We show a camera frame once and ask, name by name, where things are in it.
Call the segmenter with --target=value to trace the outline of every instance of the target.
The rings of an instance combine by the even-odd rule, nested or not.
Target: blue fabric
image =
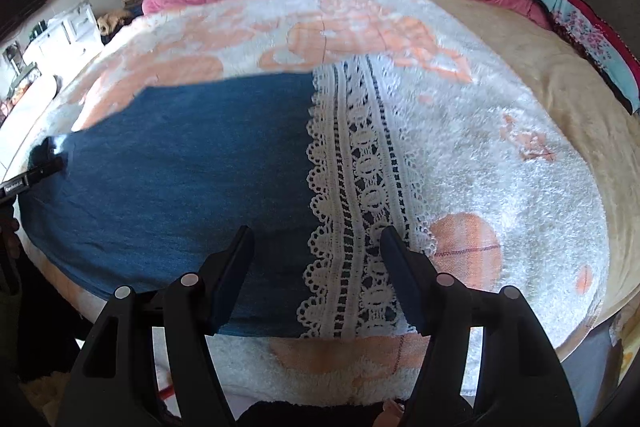
[[[630,112],[640,108],[638,83],[624,58],[615,47],[595,28],[590,20],[568,0],[539,0],[572,38],[581,44],[599,68],[620,91],[630,105]]]
[[[233,335],[297,337],[319,226],[309,203],[312,74],[150,88],[67,135],[64,173],[20,196],[22,225],[71,280],[102,298],[127,283],[164,287],[225,250],[241,225],[255,259]]]

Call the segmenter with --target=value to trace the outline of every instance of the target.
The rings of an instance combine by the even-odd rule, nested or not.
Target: fingers
[[[397,427],[404,414],[404,406],[393,400],[386,400],[382,405],[382,413],[378,415],[373,427]]]
[[[17,219],[11,219],[9,222],[0,221],[0,232],[2,233],[2,241],[4,249],[9,256],[18,259],[20,256],[20,239],[15,235],[20,229],[20,223]]]

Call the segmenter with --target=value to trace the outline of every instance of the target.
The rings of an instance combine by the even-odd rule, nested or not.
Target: black tool
[[[380,252],[408,322],[431,335],[401,425],[580,425],[558,357],[516,288],[468,289],[438,274],[427,256],[407,250],[393,227],[382,233]],[[76,361],[57,425],[235,425],[204,335],[228,321],[253,254],[253,233],[242,227],[228,250],[209,256],[197,274],[158,292],[118,288]],[[168,415],[158,398],[152,326],[165,328],[181,419]],[[484,327],[473,408],[460,396],[471,327]]]
[[[56,156],[42,165],[0,184],[0,220],[4,224],[1,227],[0,235],[13,233],[12,230],[5,230],[4,227],[10,227],[14,218],[16,196],[29,190],[31,186],[44,178],[62,171],[63,167],[63,159]],[[4,237],[0,237],[0,291],[7,295],[16,295],[20,291],[20,280],[15,263],[6,251]]]
[[[54,156],[42,165],[29,169],[27,172],[23,172],[15,178],[2,182],[0,185],[0,206],[9,202],[13,204],[11,200],[13,200],[18,194],[28,190],[32,185],[38,183],[44,178],[62,171],[63,168],[63,159],[60,156]]]
[[[524,296],[467,288],[407,250],[392,227],[380,253],[402,311],[431,341],[401,426],[578,427],[564,370]],[[460,397],[471,327],[483,327],[482,362],[473,409]]]

